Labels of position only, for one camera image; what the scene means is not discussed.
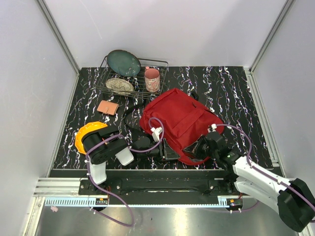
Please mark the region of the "red student backpack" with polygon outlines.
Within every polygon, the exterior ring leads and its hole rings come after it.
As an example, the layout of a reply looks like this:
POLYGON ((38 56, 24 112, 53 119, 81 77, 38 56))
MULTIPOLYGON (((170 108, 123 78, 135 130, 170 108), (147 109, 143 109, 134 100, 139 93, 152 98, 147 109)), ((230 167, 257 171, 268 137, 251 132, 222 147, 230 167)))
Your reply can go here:
POLYGON ((164 127, 164 138, 167 144, 180 156, 179 161, 186 165, 200 165, 210 157, 193 157, 184 153, 184 148, 192 145, 201 135, 208 133, 212 124, 223 124, 223 121, 205 105, 178 88, 162 93, 150 103, 139 103, 127 109, 123 115, 144 107, 140 127, 151 135, 152 127, 164 127))

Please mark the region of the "dark wire dish rack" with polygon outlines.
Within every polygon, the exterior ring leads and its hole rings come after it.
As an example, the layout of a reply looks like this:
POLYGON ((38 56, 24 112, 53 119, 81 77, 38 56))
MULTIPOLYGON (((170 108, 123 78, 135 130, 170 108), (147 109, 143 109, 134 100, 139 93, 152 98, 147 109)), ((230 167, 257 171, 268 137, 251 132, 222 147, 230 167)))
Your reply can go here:
POLYGON ((96 79, 94 86, 104 94, 122 95, 128 97, 150 99, 161 95, 166 89, 165 78, 169 71, 169 63, 164 60, 156 59, 139 59, 141 70, 135 77, 122 76, 112 70, 108 65, 107 57, 104 57, 99 67, 99 77, 96 79), (145 68, 150 67, 157 69, 160 74, 160 89, 157 92, 149 92, 145 85, 145 68), (113 88, 114 83, 108 80, 121 79, 123 82, 123 90, 113 88))

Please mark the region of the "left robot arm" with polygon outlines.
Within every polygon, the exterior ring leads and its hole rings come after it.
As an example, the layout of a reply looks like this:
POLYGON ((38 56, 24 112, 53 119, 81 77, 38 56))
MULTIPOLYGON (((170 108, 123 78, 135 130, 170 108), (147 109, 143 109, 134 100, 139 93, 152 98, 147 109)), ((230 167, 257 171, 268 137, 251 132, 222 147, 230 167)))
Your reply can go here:
POLYGON ((78 151, 86 156, 88 176, 92 179, 89 189, 97 195, 106 190, 106 165, 111 159, 128 166, 146 156, 158 161, 180 158, 165 138, 150 138, 145 135, 129 145, 117 127, 100 122, 89 123, 82 127, 76 136, 75 144, 78 151))

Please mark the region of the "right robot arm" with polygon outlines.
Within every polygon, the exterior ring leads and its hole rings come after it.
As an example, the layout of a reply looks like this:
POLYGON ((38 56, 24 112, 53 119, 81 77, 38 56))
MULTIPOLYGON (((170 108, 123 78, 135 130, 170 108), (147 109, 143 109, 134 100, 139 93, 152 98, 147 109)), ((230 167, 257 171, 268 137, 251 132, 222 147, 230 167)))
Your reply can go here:
POLYGON ((183 152, 193 158, 214 158, 220 168, 232 175, 223 183, 227 194, 240 192, 257 199, 292 230, 300 233, 315 221, 315 198, 303 180, 289 180, 255 164, 229 148, 218 132, 200 136, 183 152))

